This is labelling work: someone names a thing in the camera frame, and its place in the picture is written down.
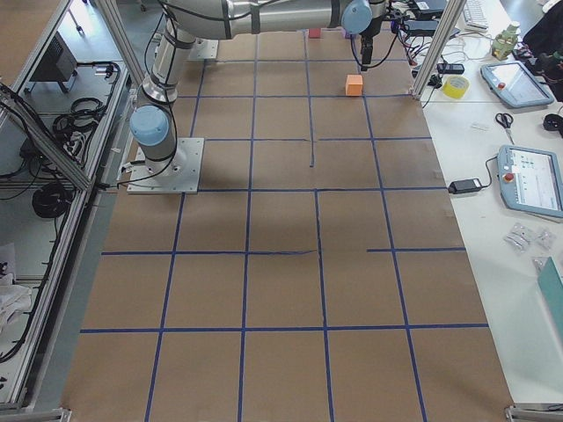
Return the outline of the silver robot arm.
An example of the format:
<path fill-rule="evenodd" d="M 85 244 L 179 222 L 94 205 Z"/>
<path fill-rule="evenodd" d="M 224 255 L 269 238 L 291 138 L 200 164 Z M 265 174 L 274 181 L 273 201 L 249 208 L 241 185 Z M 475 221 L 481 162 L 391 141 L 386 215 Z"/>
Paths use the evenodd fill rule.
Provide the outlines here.
<path fill-rule="evenodd" d="M 352 53 L 367 71 L 376 65 L 373 39 L 390 10 L 386 1 L 163 1 L 160 6 L 165 26 L 129 123 L 146 160 L 147 179 L 173 175 L 187 162 L 172 105 L 188 62 L 216 58 L 219 43 L 238 35 L 340 27 L 350 38 L 360 38 Z"/>

